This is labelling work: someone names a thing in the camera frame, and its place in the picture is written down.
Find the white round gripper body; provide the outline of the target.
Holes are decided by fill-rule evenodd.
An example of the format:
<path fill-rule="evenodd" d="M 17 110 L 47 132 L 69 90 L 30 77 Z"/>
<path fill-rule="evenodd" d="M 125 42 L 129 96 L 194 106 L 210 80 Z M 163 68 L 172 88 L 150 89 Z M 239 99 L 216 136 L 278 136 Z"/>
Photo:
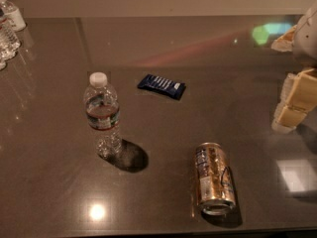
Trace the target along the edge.
<path fill-rule="evenodd" d="M 292 51 L 297 59 L 317 59 L 317 3 L 298 21 Z"/>

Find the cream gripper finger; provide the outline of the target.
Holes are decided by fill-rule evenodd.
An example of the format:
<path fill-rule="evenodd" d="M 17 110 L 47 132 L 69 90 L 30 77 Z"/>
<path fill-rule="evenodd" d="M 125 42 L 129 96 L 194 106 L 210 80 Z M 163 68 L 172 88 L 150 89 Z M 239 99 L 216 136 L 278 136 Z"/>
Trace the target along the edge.
<path fill-rule="evenodd" d="M 291 52 L 296 28 L 296 25 L 292 26 L 283 35 L 274 40 L 271 48 L 278 52 Z"/>
<path fill-rule="evenodd" d="M 289 73 L 283 83 L 271 128 L 281 134 L 295 130 L 317 106 L 317 69 L 308 67 Z"/>

